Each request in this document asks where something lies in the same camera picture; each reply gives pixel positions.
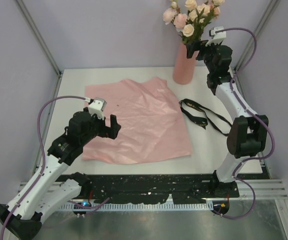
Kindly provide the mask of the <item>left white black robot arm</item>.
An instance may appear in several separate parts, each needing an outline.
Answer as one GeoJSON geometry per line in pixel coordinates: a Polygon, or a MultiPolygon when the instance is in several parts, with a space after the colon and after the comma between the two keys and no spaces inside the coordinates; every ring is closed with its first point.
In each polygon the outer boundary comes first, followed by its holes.
{"type": "Polygon", "coordinates": [[[52,194],[47,191],[64,171],[78,158],[85,145],[95,137],[116,139],[121,125],[115,115],[106,126],[103,112],[84,108],[76,112],[47,151],[41,167],[25,187],[7,204],[0,204],[0,222],[21,240],[31,240],[42,224],[60,206],[74,197],[85,199],[90,195],[90,179],[79,172],[68,179],[52,194]]]}

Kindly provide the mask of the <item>pink artificial flower bunch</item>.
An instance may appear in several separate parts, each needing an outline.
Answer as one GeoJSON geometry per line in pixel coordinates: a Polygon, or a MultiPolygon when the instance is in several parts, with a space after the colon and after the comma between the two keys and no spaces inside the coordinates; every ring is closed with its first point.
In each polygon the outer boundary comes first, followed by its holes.
{"type": "Polygon", "coordinates": [[[183,44],[192,44],[193,42],[200,41],[203,30],[200,25],[185,25],[181,33],[183,44]]]}

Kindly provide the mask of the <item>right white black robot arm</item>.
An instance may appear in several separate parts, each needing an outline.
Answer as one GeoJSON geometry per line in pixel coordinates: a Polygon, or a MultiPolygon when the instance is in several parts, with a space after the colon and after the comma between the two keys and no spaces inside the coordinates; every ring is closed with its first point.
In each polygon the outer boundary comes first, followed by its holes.
{"type": "Polygon", "coordinates": [[[235,179],[243,165],[265,149],[269,121],[253,111],[237,90],[230,72],[231,48],[204,40],[187,44],[186,50],[187,58],[204,62],[209,71],[207,86],[233,120],[227,134],[227,156],[208,184],[208,192],[221,197],[235,189],[235,179]]]}

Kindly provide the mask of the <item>pink flower stem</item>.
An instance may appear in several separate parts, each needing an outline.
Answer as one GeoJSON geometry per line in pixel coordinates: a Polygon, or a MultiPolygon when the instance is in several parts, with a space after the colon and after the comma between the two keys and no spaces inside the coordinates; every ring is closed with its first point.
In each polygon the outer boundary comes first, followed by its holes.
{"type": "Polygon", "coordinates": [[[217,20],[221,14],[220,7],[225,3],[225,0],[211,0],[207,4],[207,10],[204,12],[204,26],[209,25],[213,21],[217,20]]]}
{"type": "Polygon", "coordinates": [[[185,36],[183,30],[187,24],[188,16],[185,13],[181,13],[176,0],[171,0],[170,2],[170,6],[163,12],[163,22],[165,25],[172,24],[181,37],[181,40],[184,41],[185,36]]]}

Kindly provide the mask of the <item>black ribbon gold lettering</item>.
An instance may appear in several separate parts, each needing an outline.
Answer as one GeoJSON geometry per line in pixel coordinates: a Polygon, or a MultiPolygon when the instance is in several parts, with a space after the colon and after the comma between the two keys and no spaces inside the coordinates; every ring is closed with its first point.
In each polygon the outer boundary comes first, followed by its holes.
{"type": "Polygon", "coordinates": [[[208,124],[210,124],[214,130],[216,130],[217,132],[219,132],[220,134],[224,135],[225,137],[227,137],[229,135],[229,133],[224,133],[223,131],[220,130],[220,128],[207,116],[207,111],[209,111],[210,113],[214,114],[218,119],[220,119],[221,121],[225,122],[226,124],[228,124],[230,127],[232,127],[232,124],[223,116],[215,113],[214,111],[212,111],[211,109],[202,106],[201,104],[185,98],[183,100],[179,101],[179,106],[180,106],[180,110],[181,112],[194,124],[202,127],[204,130],[206,130],[206,126],[208,124]],[[200,113],[202,113],[204,116],[194,116],[192,115],[190,112],[188,112],[187,110],[184,109],[183,105],[186,105],[189,108],[192,108],[193,110],[196,110],[200,113]]]}

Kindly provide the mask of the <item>pink tissue paper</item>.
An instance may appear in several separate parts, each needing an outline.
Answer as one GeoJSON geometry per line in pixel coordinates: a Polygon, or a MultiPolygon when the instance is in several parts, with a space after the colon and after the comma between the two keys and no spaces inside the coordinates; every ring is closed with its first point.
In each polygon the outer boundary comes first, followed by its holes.
{"type": "Polygon", "coordinates": [[[96,137],[88,143],[83,149],[83,161],[131,165],[192,154],[179,101],[166,80],[154,77],[144,83],[124,79],[88,85],[85,95],[106,100],[106,122],[110,123],[110,115],[115,115],[121,130],[115,140],[96,137]]]}

